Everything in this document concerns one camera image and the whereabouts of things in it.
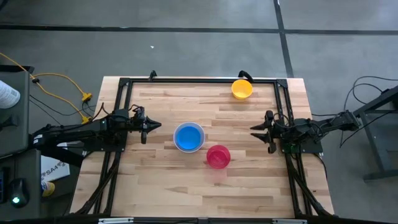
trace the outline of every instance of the green light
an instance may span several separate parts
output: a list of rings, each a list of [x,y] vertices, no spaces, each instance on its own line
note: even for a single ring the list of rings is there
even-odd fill
[[[14,203],[19,203],[19,197],[14,197],[14,198],[12,199],[12,202],[14,202]]]

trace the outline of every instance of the white bottle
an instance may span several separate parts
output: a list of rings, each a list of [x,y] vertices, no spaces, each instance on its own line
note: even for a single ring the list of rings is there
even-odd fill
[[[0,80],[0,109],[7,109],[16,105],[21,94],[13,87]]]

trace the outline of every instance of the computer mouse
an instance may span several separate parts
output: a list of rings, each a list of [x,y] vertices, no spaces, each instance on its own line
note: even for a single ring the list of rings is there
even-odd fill
[[[29,192],[24,178],[16,178],[10,183],[10,202],[16,208],[22,208],[29,202]]]

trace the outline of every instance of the black aluminum frame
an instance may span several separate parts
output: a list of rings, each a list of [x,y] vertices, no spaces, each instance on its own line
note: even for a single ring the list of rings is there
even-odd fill
[[[398,86],[385,91],[376,99],[370,101],[369,103],[366,103],[365,105],[353,112],[353,114],[357,118],[360,118],[363,122],[364,129],[366,131],[366,135],[368,137],[373,152],[373,156],[380,170],[379,172],[364,175],[363,179],[365,182],[370,180],[398,176],[398,169],[393,168],[388,150],[377,143],[377,141],[375,140],[376,136],[374,135],[374,129],[372,131],[372,127],[368,126],[370,122],[368,114],[398,113],[397,110],[378,110],[378,108],[392,101],[398,101]]]
[[[244,71],[240,71],[238,78],[159,78],[156,77],[155,71],[152,71],[149,78],[120,78],[119,79],[119,84],[118,84],[118,91],[116,94],[116,100],[114,104],[114,110],[119,109],[121,105],[121,98],[122,98],[122,93],[123,89],[127,88],[126,91],[126,99],[124,102],[124,109],[128,110],[130,107],[130,99],[132,95],[132,87],[134,83],[233,83],[239,78],[246,77],[247,80],[251,83],[255,84],[270,84],[274,87],[274,94],[277,102],[277,110],[279,114],[279,119],[282,121],[284,120],[284,111],[282,107],[282,100],[280,97],[280,90],[283,90],[284,98],[285,98],[285,104],[286,104],[286,110],[287,110],[287,117],[289,118],[289,122],[291,123],[293,121],[293,111],[292,111],[292,105],[290,102],[290,95],[289,95],[289,88],[287,85],[287,80],[286,79],[268,79],[268,78],[252,78],[249,74],[247,74]],[[124,141],[124,146],[126,147],[126,139],[127,139],[127,132],[124,133],[123,137],[125,138]],[[83,208],[79,210],[77,213],[82,214],[85,213],[87,214],[93,204],[95,203],[93,213],[94,214],[99,214],[101,213],[101,201],[102,201],[102,196],[103,196],[103,189],[105,185],[108,183],[109,179],[110,180],[110,187],[109,187],[109,192],[108,192],[108,198],[106,201],[106,207],[103,211],[103,213],[110,215],[112,211],[112,204],[113,204],[113,197],[114,197],[114,191],[115,191],[115,186],[116,186],[116,181],[117,181],[117,176],[118,176],[118,168],[119,168],[119,163],[121,159],[121,153],[120,152],[115,152],[115,158],[113,161],[113,164],[111,168],[108,170],[109,166],[109,158],[111,156],[111,152],[105,152],[104,160],[103,160],[103,166],[101,170],[101,175],[100,175],[100,180],[99,180],[99,186],[97,190],[94,192],[93,196],[90,197],[89,201],[85,203]],[[305,182],[305,174],[303,171],[303,164],[302,164],[302,158],[300,154],[296,154],[296,160],[297,160],[297,167],[298,167],[298,174],[300,176],[300,179],[302,181],[302,184],[304,186],[306,185]],[[294,166],[292,165],[292,158],[290,154],[285,154],[285,160],[287,163],[287,171],[288,171],[288,176],[289,176],[289,187],[290,187],[290,193],[292,195],[292,203],[293,203],[293,208],[294,208],[294,214],[295,217],[298,215],[301,215],[302,212],[299,207],[299,200],[297,198],[297,190],[295,186],[295,177],[292,169],[295,169]],[[303,194],[303,198],[305,201],[305,214],[307,215],[312,215],[312,210],[310,206],[310,202],[307,198],[306,195]]]

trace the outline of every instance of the red bowl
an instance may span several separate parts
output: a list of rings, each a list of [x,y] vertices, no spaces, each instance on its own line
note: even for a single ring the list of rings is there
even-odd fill
[[[231,154],[225,146],[215,145],[207,151],[206,158],[212,168],[223,169],[231,161]]]

